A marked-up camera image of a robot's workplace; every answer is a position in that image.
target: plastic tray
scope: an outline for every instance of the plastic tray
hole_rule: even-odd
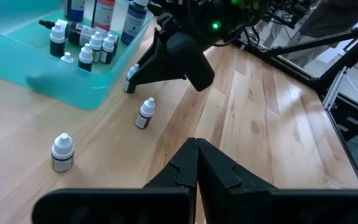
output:
[[[93,4],[94,1],[86,0],[83,24],[90,25]],[[113,34],[121,34],[128,5],[126,0],[116,1]],[[77,61],[70,65],[51,56],[50,30],[38,24],[40,19],[67,21],[61,0],[0,0],[0,78],[81,109],[95,109],[106,99],[137,51],[152,18],[153,14],[148,12],[143,29],[130,45],[119,41],[112,64],[95,63],[93,72],[87,72],[77,67]],[[80,47],[66,40],[66,51],[78,58]]]

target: table surface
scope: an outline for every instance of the table surface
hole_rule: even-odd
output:
[[[151,44],[153,27],[131,64]],[[0,223],[30,223],[34,203],[54,189],[142,187],[194,136],[279,188],[358,188],[314,91],[235,47],[205,54],[216,71],[207,90],[175,80],[130,95],[122,75],[94,111],[0,80]],[[141,130],[134,120],[150,96],[155,115]],[[63,174],[50,155],[60,133],[75,140],[74,165]],[[204,222],[200,199],[197,222]]]

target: metal frame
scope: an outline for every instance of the metal frame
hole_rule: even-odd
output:
[[[234,42],[239,46],[263,61],[271,64],[292,78],[302,82],[313,89],[319,95],[327,115],[336,130],[343,148],[352,164],[353,169],[358,177],[358,169],[349,152],[346,142],[358,135],[358,103],[339,92],[341,84],[346,76],[346,70],[353,67],[358,62],[358,43],[348,51],[340,60],[338,60],[330,69],[328,69],[320,78],[313,78],[305,71],[292,65],[286,60],[282,60],[277,55],[287,54],[297,50],[317,47],[323,44],[330,44],[332,40],[341,41],[351,38],[358,38],[358,29],[345,32],[341,35],[333,35],[322,38],[319,41],[307,42],[306,44],[297,44],[289,47],[279,47],[272,50],[261,50],[253,45],[242,43],[240,40]]]

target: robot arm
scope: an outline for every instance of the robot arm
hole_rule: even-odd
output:
[[[128,93],[137,85],[174,79],[189,79],[197,91],[214,80],[214,71],[203,52],[220,40],[234,40],[246,26],[262,18],[268,0],[214,0],[183,4],[155,1],[169,13],[157,18],[150,48],[139,60],[138,71],[129,79]]]

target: bottle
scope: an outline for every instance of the bottle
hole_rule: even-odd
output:
[[[65,17],[71,21],[84,20],[85,0],[65,0]]]
[[[58,22],[50,31],[49,51],[55,57],[65,54],[65,30]]]
[[[64,28],[65,38],[68,39],[68,41],[70,43],[72,43],[74,45],[79,45],[81,47],[85,46],[85,44],[90,42],[92,35],[96,31],[99,31],[100,38],[102,38],[102,42],[109,35],[109,32],[107,32],[106,30],[99,28],[99,27],[92,28],[92,27],[84,26],[77,22],[69,23],[62,19],[59,19],[57,22],[60,23],[60,25]],[[55,23],[52,21],[40,20],[39,24],[43,25],[44,27],[46,27],[48,29],[51,29],[53,26],[55,26]],[[112,36],[114,37],[114,39],[116,41],[114,43],[115,45],[114,45],[114,53],[113,53],[113,55],[115,55],[119,37],[117,35],[112,35]]]
[[[60,60],[67,63],[74,63],[74,59],[69,52],[65,52],[65,55],[61,57]]]
[[[127,17],[122,30],[121,41],[130,44],[143,27],[147,14],[148,0],[133,0],[129,3]]]
[[[92,35],[89,45],[93,51],[93,62],[98,62],[100,60],[100,53],[102,50],[102,39],[100,38],[99,31],[96,31]]]
[[[95,0],[92,17],[92,27],[100,27],[109,31],[112,12],[116,0]]]
[[[105,64],[110,64],[114,53],[114,38],[111,34],[104,39],[100,61]]]
[[[134,66],[131,67],[131,69],[129,69],[129,71],[127,73],[127,77],[124,82],[124,92],[126,92],[126,93],[128,92],[129,80],[138,71],[138,69],[139,69],[139,64],[135,64]]]
[[[78,57],[78,66],[89,72],[92,71],[93,53],[91,46],[85,44],[85,47],[81,48],[80,56]]]
[[[143,105],[140,107],[139,114],[137,115],[135,125],[140,129],[145,129],[149,126],[150,120],[154,114],[154,98],[150,97],[148,100],[144,101]]]
[[[52,146],[52,168],[66,172],[73,166],[74,141],[66,133],[59,135]]]

